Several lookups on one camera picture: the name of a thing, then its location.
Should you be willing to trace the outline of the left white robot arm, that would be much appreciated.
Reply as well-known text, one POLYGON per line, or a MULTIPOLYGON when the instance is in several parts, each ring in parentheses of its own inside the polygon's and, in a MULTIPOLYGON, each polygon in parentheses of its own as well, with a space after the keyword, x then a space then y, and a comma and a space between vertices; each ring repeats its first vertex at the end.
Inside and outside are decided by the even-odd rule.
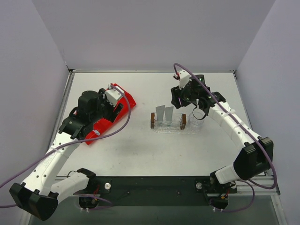
POLYGON ((9 192, 17 207, 45 221, 56 211, 59 203, 79 190, 90 193, 96 188, 95 173, 79 169, 58 183, 55 179, 71 154, 94 130, 94 124, 104 119, 115 122, 124 105, 130 103, 122 88, 85 91, 78 105, 66 117, 44 157, 33 163, 35 169, 21 183, 14 183, 9 192))

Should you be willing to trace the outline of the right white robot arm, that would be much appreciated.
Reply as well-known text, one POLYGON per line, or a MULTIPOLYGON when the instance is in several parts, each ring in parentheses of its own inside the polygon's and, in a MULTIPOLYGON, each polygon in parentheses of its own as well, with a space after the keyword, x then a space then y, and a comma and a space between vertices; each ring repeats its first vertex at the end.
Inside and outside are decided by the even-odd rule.
POLYGON ((171 103, 177 108, 193 104, 205 116, 213 119, 230 137, 240 151, 235 161, 211 174, 217 184, 250 180, 269 169, 273 157, 273 141, 262 138, 249 128, 219 92, 211 92, 204 76, 191 76, 186 71, 174 74, 179 85, 171 89, 171 103))

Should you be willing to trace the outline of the clear plastic cup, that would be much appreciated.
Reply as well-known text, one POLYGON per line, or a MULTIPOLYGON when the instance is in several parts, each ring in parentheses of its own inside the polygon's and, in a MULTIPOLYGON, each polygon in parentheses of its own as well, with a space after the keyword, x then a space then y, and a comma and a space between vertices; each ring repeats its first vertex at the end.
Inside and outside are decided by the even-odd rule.
POLYGON ((204 114, 202 112, 192 112, 188 117, 188 127, 193 130, 199 130, 204 123, 204 114))

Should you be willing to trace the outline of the toothpaste tube green cap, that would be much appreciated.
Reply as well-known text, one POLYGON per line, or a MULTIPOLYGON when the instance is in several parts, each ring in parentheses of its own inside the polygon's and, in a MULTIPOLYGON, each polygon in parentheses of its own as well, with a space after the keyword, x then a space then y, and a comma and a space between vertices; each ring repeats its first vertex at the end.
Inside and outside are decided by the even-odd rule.
POLYGON ((165 108, 165 121, 167 125, 171 125, 172 124, 172 120, 173 120, 173 106, 170 107, 166 107, 165 108))

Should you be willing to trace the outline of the toothpaste tube black cap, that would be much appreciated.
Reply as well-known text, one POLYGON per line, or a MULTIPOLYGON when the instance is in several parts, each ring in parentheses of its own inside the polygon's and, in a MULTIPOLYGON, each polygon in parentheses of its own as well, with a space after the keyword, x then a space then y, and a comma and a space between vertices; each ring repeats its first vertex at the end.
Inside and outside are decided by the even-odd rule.
POLYGON ((162 124, 165 113, 165 105, 156 106, 157 123, 162 124))

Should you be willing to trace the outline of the clear tray brown handles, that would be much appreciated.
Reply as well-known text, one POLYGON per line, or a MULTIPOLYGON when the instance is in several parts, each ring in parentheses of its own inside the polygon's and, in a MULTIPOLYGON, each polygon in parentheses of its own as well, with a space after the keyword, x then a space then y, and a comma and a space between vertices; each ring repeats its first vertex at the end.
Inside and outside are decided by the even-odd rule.
POLYGON ((189 116, 184 113, 173 113, 171 122, 165 119, 159 122, 155 112, 150 115, 150 128, 152 131, 162 134, 197 134, 203 123, 204 120, 197 120, 192 113, 189 116))

